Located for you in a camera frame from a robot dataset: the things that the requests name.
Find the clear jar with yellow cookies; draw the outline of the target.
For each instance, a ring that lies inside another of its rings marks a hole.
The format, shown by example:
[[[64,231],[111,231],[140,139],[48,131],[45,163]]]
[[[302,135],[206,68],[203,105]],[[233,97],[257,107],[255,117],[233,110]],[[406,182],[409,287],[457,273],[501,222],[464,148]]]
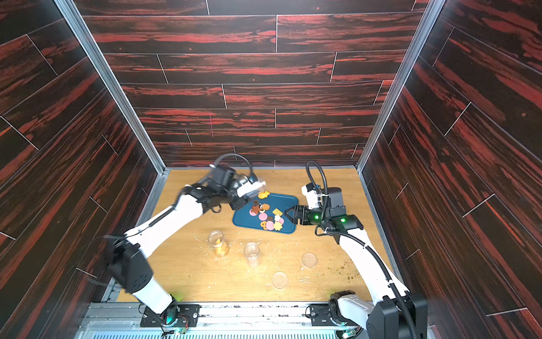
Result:
[[[225,239],[224,233],[219,230],[214,230],[209,234],[207,239],[209,245],[213,249],[214,254],[218,258],[225,257],[230,250],[230,247]]]

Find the clear jar with mixed cookies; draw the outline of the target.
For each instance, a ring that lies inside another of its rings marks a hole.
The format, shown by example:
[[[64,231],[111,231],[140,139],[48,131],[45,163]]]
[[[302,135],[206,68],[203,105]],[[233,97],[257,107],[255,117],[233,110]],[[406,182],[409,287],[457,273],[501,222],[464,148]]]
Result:
[[[244,256],[249,267],[257,268],[261,265],[261,250],[255,242],[249,242],[245,245]]]

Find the aluminium frame post left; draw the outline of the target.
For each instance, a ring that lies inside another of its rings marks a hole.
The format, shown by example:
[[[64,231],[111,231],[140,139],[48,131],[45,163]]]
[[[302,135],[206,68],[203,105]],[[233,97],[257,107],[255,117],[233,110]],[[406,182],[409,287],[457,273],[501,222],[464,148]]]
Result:
[[[54,3],[75,35],[80,46],[83,48],[90,63],[102,79],[106,89],[135,134],[135,137],[142,145],[146,155],[158,174],[156,182],[158,184],[165,183],[168,175],[166,165],[153,145],[147,131],[141,123],[141,120],[138,118],[134,107],[129,102],[110,65],[107,63],[104,54],[95,41],[93,34],[90,32],[90,29],[80,14],[75,2],[68,0],[54,0]]]

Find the aluminium frame post right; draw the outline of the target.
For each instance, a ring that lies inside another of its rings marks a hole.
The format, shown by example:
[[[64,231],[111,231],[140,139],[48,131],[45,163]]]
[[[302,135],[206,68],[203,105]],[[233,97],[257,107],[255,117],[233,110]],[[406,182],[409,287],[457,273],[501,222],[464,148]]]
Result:
[[[381,107],[381,111],[376,120],[373,131],[368,138],[366,147],[362,152],[361,158],[357,163],[357,172],[360,178],[363,177],[363,170],[368,162],[368,159],[376,146],[380,135],[382,134],[384,127],[391,116],[393,107],[397,102],[400,93],[402,92],[403,87],[406,84],[406,81],[409,78],[412,69],[419,58],[419,55],[426,44],[426,41],[432,31],[436,21],[444,7],[446,0],[432,0],[429,1],[429,5],[424,11],[421,21],[418,28],[413,36],[413,39],[406,51],[403,62],[401,63],[397,75],[395,76],[390,90],[387,94],[387,97]]]

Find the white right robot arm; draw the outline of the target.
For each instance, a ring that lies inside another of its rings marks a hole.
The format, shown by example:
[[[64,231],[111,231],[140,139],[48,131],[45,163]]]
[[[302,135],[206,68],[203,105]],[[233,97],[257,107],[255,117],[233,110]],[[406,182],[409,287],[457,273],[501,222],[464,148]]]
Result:
[[[317,236],[333,237],[357,268],[371,295],[361,299],[351,290],[330,295],[330,320],[338,326],[355,326],[341,338],[426,338],[428,304],[412,294],[386,266],[374,249],[358,217],[345,206],[310,208],[294,206],[285,211],[294,224],[314,225]]]

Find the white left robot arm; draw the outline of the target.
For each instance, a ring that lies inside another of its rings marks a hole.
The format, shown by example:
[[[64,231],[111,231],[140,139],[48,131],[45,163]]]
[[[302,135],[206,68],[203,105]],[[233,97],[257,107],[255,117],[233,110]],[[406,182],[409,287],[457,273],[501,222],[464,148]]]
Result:
[[[107,245],[107,270],[154,314],[166,319],[176,312],[176,300],[154,278],[148,258],[185,225],[222,204],[237,210],[264,190],[265,182],[236,187],[185,186],[174,204]]]

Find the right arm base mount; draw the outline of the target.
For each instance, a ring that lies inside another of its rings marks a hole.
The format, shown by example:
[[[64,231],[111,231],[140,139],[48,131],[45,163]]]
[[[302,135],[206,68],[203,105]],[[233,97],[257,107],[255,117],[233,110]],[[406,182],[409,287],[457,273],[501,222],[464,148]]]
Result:
[[[344,318],[340,313],[339,299],[341,297],[353,296],[355,293],[351,290],[336,292],[330,295],[327,304],[310,304],[307,306],[304,316],[310,319],[312,326],[324,326],[329,323],[335,326],[353,325],[354,322]]]

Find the aluminium frame post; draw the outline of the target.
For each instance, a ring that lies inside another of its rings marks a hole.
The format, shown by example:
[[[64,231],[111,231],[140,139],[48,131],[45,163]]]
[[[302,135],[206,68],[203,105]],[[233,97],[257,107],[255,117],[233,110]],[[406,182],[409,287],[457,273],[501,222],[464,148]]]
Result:
[[[403,87],[406,84],[406,81],[409,78],[412,69],[419,58],[419,55],[426,44],[426,41],[432,31],[436,21],[444,7],[446,0],[432,0],[429,1],[429,5],[424,11],[421,21],[418,28],[413,36],[413,39],[406,51],[403,62],[401,63],[397,75],[395,76],[390,90],[387,94],[387,97],[381,107],[381,111],[376,120],[373,131],[368,138],[366,147],[362,152],[361,158],[357,163],[357,172],[360,178],[363,177],[363,170],[368,162],[368,159],[376,146],[380,135],[382,134],[384,127],[391,116],[393,107],[397,102],[400,93],[402,92]]]
[[[165,183],[168,175],[166,165],[153,145],[147,131],[141,123],[141,120],[138,118],[134,107],[129,102],[110,65],[107,63],[104,54],[95,41],[93,34],[90,32],[90,29],[80,14],[75,2],[68,0],[54,0],[54,3],[75,35],[80,46],[83,48],[90,63],[102,79],[106,89],[135,134],[135,137],[142,145],[146,155],[158,174],[156,182],[158,184]]]

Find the clear jar with pink cookie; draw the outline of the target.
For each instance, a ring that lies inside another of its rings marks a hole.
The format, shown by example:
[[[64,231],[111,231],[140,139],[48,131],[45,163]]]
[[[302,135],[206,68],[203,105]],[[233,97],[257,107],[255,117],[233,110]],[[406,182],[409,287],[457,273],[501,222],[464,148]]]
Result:
[[[242,188],[244,189],[243,196],[246,196],[248,199],[252,199],[254,196],[258,196],[259,193],[264,192],[265,186],[265,182],[247,183],[242,186]]]

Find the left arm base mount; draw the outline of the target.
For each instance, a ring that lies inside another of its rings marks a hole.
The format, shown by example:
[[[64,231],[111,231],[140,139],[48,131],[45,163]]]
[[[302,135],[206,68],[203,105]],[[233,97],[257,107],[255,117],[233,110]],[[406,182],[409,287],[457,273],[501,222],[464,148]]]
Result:
[[[184,335],[190,328],[195,328],[200,316],[201,305],[194,303],[172,303],[160,314],[146,307],[142,313],[140,327],[158,330],[161,338]]]

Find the teal plastic tray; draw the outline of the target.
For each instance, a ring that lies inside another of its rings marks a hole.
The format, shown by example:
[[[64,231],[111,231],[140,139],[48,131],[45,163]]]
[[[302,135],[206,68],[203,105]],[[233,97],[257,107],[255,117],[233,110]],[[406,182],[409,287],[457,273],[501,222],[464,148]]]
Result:
[[[269,210],[262,210],[260,213],[266,213],[268,216],[274,217],[275,214],[272,213],[273,210],[278,208],[280,211],[282,211],[282,219],[284,220],[282,224],[283,228],[280,231],[276,230],[264,230],[261,227],[262,220],[259,219],[259,214],[257,216],[250,216],[249,211],[253,207],[253,201],[257,201],[258,205],[260,206],[262,204],[268,204],[270,206]],[[250,228],[254,230],[262,230],[266,232],[277,232],[282,234],[292,234],[296,230],[296,226],[293,225],[284,214],[284,211],[292,206],[295,206],[299,203],[299,200],[295,196],[289,196],[289,195],[283,195],[283,194],[273,194],[270,193],[268,198],[266,199],[259,199],[258,196],[255,197],[254,200],[252,200],[251,203],[244,206],[240,210],[236,211],[234,213],[232,222],[237,227],[244,227],[244,228]]]

